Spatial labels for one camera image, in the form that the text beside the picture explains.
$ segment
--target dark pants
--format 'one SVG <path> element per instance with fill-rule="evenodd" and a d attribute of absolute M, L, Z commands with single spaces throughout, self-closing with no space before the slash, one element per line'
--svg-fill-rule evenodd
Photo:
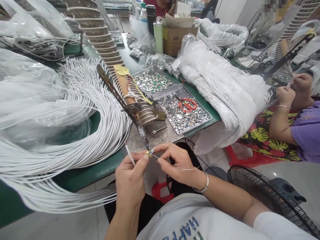
<path fill-rule="evenodd" d="M 191 148 L 185 142 L 178 142 L 176 144 L 178 147 L 183 148 L 188 151 L 189 157 L 192 161 L 194 167 L 199 168 L 202 171 L 202 167 L 193 153 Z M 174 164 L 174 160 L 170 157 L 171 164 Z M 179 196 L 182 193 L 196 193 L 200 194 L 185 184 L 181 184 L 174 179 L 172 179 L 170 192 L 174 194 L 174 197 Z M 139 223 L 138 223 L 138 234 L 140 231 L 149 223 L 150 219 L 159 211 L 159 209 L 164 204 L 154 197 L 146 194 L 141 202 L 140 214 L 139 214 Z M 104 205 L 109 222 L 111 222 L 115 212 L 116 212 L 116 202 L 112 202 Z"/>

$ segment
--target bracelet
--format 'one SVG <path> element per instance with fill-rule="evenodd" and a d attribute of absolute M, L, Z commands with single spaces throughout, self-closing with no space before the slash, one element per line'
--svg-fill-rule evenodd
<path fill-rule="evenodd" d="M 277 107 L 285 107 L 285 108 L 290 108 L 290 109 L 292 109 L 292 107 L 284 106 L 284 105 L 277 105 Z"/>
<path fill-rule="evenodd" d="M 207 174 L 205 171 L 202 171 L 202 172 L 204 172 L 204 173 L 207 175 L 207 184 L 204 186 L 204 188 L 203 188 L 202 190 L 198 190 L 198 189 L 196 189 L 196 188 L 192 187 L 192 188 L 193 188 L 193 190 L 195 190 L 196 192 L 204 192 L 205 190 L 207 190 L 207 189 L 208 189 L 208 185 L 209 185 L 209 176 L 208 176 L 208 174 Z"/>

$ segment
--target purple shirt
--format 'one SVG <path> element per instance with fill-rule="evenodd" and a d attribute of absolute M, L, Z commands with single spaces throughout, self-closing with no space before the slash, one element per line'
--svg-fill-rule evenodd
<path fill-rule="evenodd" d="M 320 163 L 320 101 L 301 110 L 290 130 L 299 145 L 298 156 L 303 161 Z"/>

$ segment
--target red scissors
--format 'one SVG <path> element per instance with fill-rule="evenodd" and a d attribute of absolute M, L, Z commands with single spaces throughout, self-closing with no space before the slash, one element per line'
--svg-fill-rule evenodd
<path fill-rule="evenodd" d="M 185 113 L 191 112 L 192 110 L 195 110 L 197 108 L 197 104 L 189 98 L 179 98 L 178 96 L 176 96 L 176 99 L 179 101 L 179 107 Z M 194 107 L 191 107 L 188 102 L 192 103 L 194 105 Z"/>

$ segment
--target stool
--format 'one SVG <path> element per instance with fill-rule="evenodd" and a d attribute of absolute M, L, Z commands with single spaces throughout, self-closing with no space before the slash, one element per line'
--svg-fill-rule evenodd
<path fill-rule="evenodd" d="M 152 190 L 151 190 L 151 193 L 152 193 L 152 196 L 159 200 L 160 202 L 166 204 L 167 202 L 169 202 L 170 200 L 172 200 L 174 198 L 173 196 L 173 193 L 168 195 L 168 196 L 165 196 L 165 197 L 161 197 L 161 188 L 164 188 L 164 187 L 167 187 L 167 183 L 166 182 L 163 182 L 163 183 L 156 183 L 153 185 L 152 187 Z"/>
<path fill-rule="evenodd" d="M 227 153 L 231 159 L 231 162 L 229 162 L 230 167 L 233 165 L 242 165 L 246 167 L 257 167 L 263 164 L 269 164 L 269 163 L 275 163 L 275 162 L 281 162 L 281 160 L 268 157 L 262 153 L 253 151 L 253 156 L 251 158 L 247 159 L 238 159 L 236 154 L 234 153 L 232 146 L 227 146 L 226 147 Z"/>

